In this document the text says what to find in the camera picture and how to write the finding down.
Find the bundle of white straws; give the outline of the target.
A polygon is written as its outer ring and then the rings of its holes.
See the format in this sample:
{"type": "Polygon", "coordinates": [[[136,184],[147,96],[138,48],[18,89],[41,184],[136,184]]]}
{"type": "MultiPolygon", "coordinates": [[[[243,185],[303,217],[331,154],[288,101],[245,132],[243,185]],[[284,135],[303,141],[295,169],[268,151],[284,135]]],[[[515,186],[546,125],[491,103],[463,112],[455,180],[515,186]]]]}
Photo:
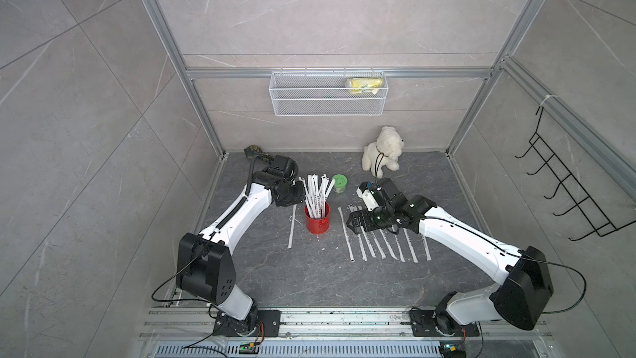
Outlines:
{"type": "Polygon", "coordinates": [[[327,198],[334,187],[332,178],[326,174],[322,176],[308,175],[306,179],[300,177],[305,192],[306,207],[313,219],[321,219],[326,216],[327,198]]]}

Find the red cup container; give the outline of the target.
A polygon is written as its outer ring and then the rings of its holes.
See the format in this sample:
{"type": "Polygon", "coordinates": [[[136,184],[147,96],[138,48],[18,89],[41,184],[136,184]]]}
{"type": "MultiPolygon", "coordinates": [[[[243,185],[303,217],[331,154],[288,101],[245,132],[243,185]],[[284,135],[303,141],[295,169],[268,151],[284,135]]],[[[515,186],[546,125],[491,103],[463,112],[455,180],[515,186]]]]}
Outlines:
{"type": "Polygon", "coordinates": [[[321,219],[313,219],[312,217],[310,217],[310,213],[307,207],[304,207],[304,213],[306,216],[306,229],[310,233],[314,235],[321,235],[326,233],[329,230],[330,223],[331,223],[330,221],[331,208],[328,203],[326,203],[326,216],[321,219]]]}

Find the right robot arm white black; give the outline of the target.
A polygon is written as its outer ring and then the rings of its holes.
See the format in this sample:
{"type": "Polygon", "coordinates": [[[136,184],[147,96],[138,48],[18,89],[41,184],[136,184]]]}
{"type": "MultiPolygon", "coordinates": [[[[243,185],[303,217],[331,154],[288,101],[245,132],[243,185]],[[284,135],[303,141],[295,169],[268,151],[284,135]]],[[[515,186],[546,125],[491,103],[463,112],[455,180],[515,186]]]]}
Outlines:
{"type": "Polygon", "coordinates": [[[553,296],[546,257],[532,246],[521,250],[478,231],[450,215],[434,201],[407,198],[393,181],[363,182],[356,190],[364,209],[349,215],[354,233],[410,230],[445,245],[486,273],[493,284],[471,292],[450,292],[436,306],[437,331],[451,336],[482,321],[506,321],[523,331],[535,328],[553,296]]]}

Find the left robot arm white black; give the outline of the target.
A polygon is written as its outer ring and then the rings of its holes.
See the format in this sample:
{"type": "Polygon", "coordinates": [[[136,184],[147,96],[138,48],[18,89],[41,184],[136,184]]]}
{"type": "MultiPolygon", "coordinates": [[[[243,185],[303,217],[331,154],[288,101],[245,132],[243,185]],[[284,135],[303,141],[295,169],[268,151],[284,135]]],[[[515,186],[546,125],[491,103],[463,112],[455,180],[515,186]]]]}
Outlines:
{"type": "Polygon", "coordinates": [[[211,303],[221,322],[248,335],[258,326],[258,305],[236,285],[232,254],[250,225],[270,205],[290,207],[304,202],[298,165],[289,157],[257,154],[239,197],[213,224],[179,242],[176,284],[211,303]]]}

